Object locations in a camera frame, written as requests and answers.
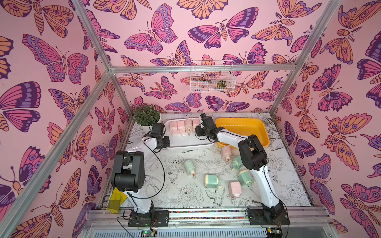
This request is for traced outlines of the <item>pink sharpener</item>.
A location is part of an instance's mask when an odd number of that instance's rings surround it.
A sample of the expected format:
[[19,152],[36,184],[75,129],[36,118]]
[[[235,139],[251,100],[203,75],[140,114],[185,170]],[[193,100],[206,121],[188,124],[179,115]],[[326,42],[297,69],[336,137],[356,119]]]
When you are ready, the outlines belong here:
[[232,200],[235,200],[241,197],[242,187],[239,181],[231,181],[228,187],[229,187],[230,198]]
[[221,148],[221,158],[226,162],[226,164],[230,163],[232,158],[232,149],[229,145],[225,145]]
[[185,121],[177,121],[177,130],[179,137],[183,137],[185,134]]
[[200,125],[200,119],[192,119],[192,130],[195,132],[196,127]]
[[171,121],[171,122],[169,122],[169,126],[170,126],[171,136],[174,137],[174,136],[178,135],[177,122],[176,121]]
[[186,129],[186,133],[188,134],[188,136],[190,136],[191,133],[193,132],[193,122],[191,119],[185,120],[185,129]]

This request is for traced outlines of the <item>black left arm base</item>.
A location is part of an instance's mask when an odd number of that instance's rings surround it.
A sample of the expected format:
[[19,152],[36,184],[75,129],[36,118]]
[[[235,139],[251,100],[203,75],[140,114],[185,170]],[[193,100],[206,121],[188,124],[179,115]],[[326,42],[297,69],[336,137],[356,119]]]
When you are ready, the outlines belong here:
[[151,206],[148,213],[131,212],[128,227],[167,227],[169,224],[169,210],[155,210]]

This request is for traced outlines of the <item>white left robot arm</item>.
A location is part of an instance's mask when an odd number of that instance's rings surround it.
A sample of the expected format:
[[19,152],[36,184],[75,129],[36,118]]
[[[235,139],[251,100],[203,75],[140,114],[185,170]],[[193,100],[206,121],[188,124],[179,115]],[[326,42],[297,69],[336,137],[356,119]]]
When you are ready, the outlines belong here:
[[148,196],[141,188],[145,182],[145,156],[170,146],[165,135],[165,125],[154,123],[151,130],[140,140],[116,153],[111,173],[111,184],[132,200],[136,214],[154,214],[153,196]]

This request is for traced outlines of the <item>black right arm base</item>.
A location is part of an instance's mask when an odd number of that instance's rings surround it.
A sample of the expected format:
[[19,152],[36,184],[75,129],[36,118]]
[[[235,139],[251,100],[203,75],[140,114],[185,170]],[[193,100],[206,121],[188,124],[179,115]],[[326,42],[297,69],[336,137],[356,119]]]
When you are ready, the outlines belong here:
[[250,225],[290,225],[287,210],[281,200],[273,207],[262,204],[261,209],[247,208],[245,215]]

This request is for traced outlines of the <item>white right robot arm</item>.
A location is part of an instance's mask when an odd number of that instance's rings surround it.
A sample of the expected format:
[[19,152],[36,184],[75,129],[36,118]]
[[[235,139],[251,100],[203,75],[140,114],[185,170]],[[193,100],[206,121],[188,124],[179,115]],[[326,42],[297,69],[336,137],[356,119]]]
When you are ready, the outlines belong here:
[[285,207],[270,181],[267,153],[259,138],[254,134],[245,136],[217,127],[213,118],[204,113],[200,115],[200,119],[201,124],[196,126],[195,134],[239,149],[243,165],[252,172],[259,187],[264,220],[271,223],[278,219]]

